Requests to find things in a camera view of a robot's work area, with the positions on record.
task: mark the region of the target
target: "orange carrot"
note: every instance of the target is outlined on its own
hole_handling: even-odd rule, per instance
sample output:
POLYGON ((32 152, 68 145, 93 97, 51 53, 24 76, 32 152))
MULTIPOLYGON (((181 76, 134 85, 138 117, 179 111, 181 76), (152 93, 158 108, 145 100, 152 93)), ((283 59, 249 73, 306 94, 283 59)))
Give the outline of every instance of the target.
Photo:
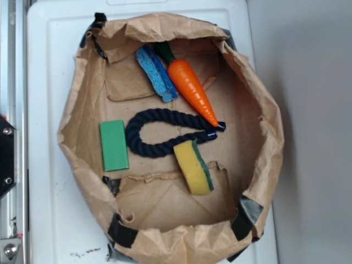
POLYGON ((168 62, 167 73, 185 99, 214 127, 219 125, 208 97, 192 67, 184 59, 175 59, 167 42, 157 43, 157 52, 168 62))

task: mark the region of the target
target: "metal rail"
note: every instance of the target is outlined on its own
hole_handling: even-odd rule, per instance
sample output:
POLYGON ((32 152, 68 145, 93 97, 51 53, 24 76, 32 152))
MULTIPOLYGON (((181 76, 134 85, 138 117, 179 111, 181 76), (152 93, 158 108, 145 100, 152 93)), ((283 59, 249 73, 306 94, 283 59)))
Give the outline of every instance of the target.
POLYGON ((29 0, 0 1, 0 114, 16 128, 16 185, 0 202, 1 263, 30 263, 26 121, 26 14, 29 4, 29 0))

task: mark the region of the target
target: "brown paper bag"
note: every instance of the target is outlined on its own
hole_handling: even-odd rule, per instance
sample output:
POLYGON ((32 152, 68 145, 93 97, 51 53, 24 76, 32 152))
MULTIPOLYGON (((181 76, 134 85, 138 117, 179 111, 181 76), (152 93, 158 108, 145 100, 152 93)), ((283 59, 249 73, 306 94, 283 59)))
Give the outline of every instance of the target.
MULTIPOLYGON (((216 263, 263 234, 282 165, 281 114, 227 38, 213 24, 175 14, 114 21, 96 14, 80 45, 58 141, 114 248, 139 263, 216 263), (163 103, 136 62, 138 48, 162 41, 189 61, 227 124, 199 145, 215 186, 209 195, 189 194, 174 155, 143 158, 128 150, 129 169, 103 169, 100 122, 127 124, 149 108, 197 114, 182 96, 163 103)), ((190 131, 148 124, 141 137, 156 144, 190 131)))

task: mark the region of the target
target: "green block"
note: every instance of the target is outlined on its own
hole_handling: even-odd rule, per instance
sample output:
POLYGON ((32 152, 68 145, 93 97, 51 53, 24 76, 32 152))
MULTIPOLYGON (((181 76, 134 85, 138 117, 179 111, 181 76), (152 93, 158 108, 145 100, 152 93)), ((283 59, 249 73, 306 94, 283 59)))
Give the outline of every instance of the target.
POLYGON ((105 171, 129 168, 123 121, 100 123, 100 137, 105 171))

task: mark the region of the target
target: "rope toy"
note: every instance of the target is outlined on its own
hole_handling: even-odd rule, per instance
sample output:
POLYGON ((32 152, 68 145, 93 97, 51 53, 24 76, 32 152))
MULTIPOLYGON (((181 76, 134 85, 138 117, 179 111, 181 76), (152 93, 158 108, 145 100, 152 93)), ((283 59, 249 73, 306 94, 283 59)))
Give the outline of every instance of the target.
POLYGON ((133 153, 142 157, 158 158, 171 154, 175 145, 186 140, 196 140, 197 144, 214 140, 217 138, 216 131, 225 131, 225 128, 225 122, 219 122, 219 126, 213 127, 200 115, 191 115, 180 113, 178 111, 171 111, 169 109, 156 108, 137 113, 128 123, 125 132, 127 145, 133 153), (205 131, 188 133, 155 145, 142 142, 139 134, 140 130, 144 124, 156 121, 205 131))

